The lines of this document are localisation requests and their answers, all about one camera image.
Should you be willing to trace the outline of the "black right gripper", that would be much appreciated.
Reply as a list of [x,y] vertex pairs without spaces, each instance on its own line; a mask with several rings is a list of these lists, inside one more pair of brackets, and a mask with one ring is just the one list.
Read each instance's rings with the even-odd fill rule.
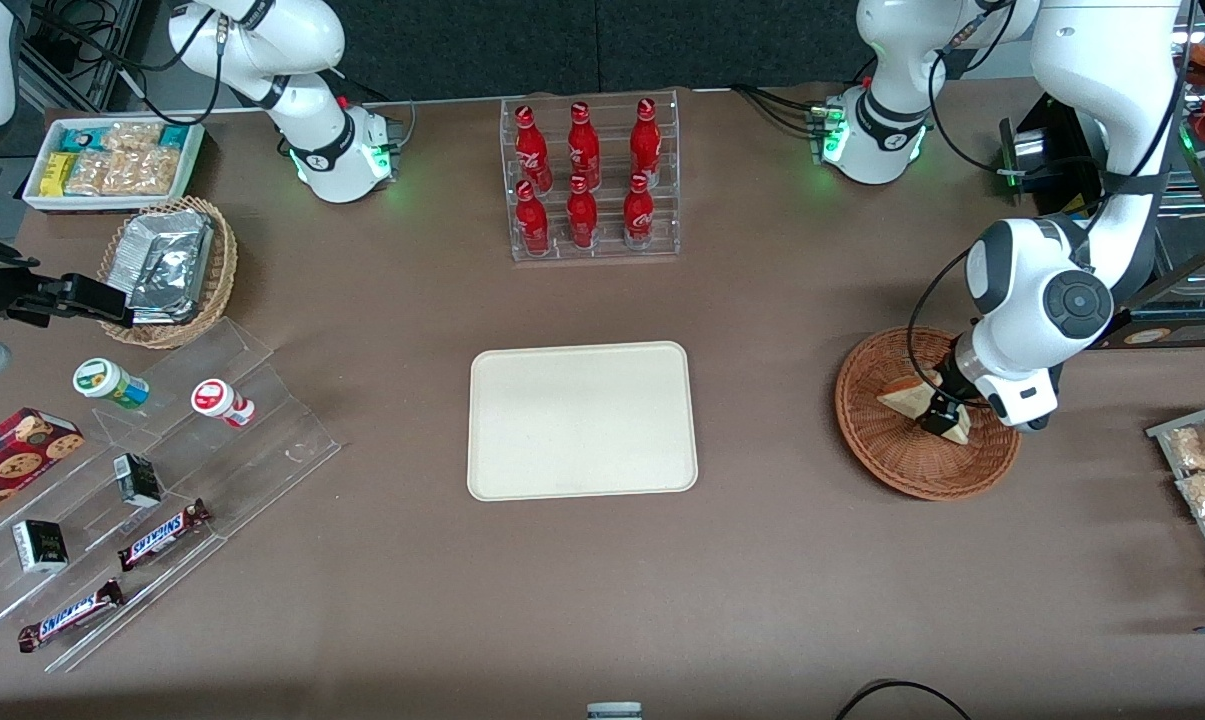
[[0,242],[0,318],[48,327],[53,315],[82,318],[134,327],[135,311],[127,307],[127,293],[86,275],[54,278],[39,275],[40,261],[25,258]]

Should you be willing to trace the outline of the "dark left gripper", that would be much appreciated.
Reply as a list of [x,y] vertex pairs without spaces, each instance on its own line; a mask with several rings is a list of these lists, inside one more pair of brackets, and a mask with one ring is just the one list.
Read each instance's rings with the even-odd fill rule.
[[944,437],[950,432],[950,420],[959,420],[964,407],[984,405],[980,389],[966,374],[974,360],[972,334],[959,334],[936,365],[940,374],[936,399],[931,399],[925,414],[919,417],[919,427],[925,432]]

